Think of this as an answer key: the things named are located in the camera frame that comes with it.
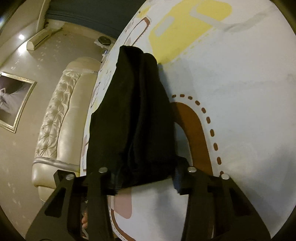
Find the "person's right hand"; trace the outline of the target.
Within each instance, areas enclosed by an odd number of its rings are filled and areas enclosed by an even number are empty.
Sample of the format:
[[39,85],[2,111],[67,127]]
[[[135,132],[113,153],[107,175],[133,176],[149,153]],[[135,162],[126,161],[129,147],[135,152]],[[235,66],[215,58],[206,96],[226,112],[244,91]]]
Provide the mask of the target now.
[[84,213],[82,215],[83,215],[83,217],[81,219],[82,228],[87,229],[88,228],[88,210],[85,209]]

